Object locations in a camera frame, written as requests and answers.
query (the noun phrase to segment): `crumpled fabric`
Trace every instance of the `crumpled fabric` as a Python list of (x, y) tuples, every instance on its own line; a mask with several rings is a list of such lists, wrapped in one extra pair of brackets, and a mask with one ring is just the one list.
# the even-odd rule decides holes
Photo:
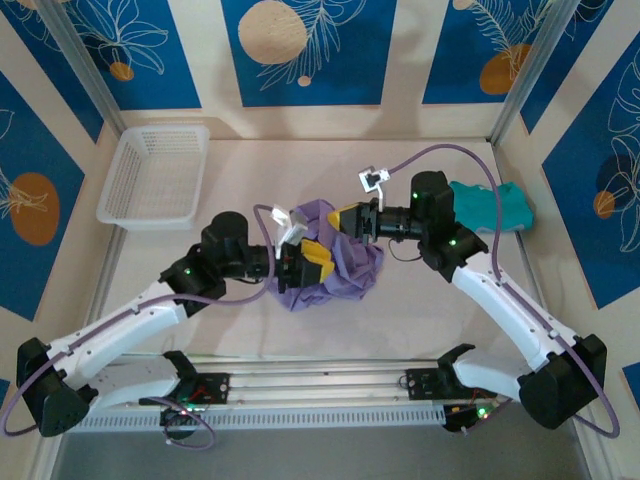
[(327, 216), (335, 208), (326, 200), (313, 200), (295, 209), (307, 219), (309, 230), (305, 237), (322, 244), (331, 252), (335, 270), (324, 283), (305, 288), (288, 288), (278, 293), (278, 281), (269, 286), (273, 296), (291, 312), (311, 305), (323, 305), (332, 298), (360, 300), (376, 284), (382, 268), (384, 251), (336, 231)]

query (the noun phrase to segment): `white table surface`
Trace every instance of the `white table surface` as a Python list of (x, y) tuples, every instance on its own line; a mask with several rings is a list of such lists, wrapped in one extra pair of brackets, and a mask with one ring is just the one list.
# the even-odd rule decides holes
[[(479, 154), (496, 176), (493, 152), (484, 141), (456, 142)], [(135, 297), (174, 260), (199, 242), (200, 231), (219, 212), (249, 219), (251, 244), (262, 244), (253, 218), (255, 203), (293, 208), (324, 198), (336, 207), (368, 201), (357, 172), (369, 165), (391, 168), (430, 142), (415, 141), (214, 141), (210, 145), (196, 226), (183, 232), (128, 232), (104, 312)], [(388, 205), (409, 203), (409, 182), (422, 170), (443, 170), (448, 179), (488, 185), (464, 154), (439, 150), (395, 174), (387, 183)], [(266, 218), (270, 231), (275, 224)], [(491, 245), (492, 236), (483, 236)], [(386, 240), (379, 245), (386, 249)], [(394, 249), (416, 255), (415, 242)], [(500, 262), (532, 291), (516, 238), (501, 238)], [(227, 282), (225, 298), (249, 296), (256, 288)], [(334, 299), (290, 313), (266, 294), (243, 307), (208, 307), (182, 325), (136, 348), (137, 352), (181, 349), (191, 354), (243, 357), (434, 358), (461, 342), (517, 356), (510, 340), (465, 294), (422, 262), (400, 263), (386, 255), (377, 285), (362, 301)]]

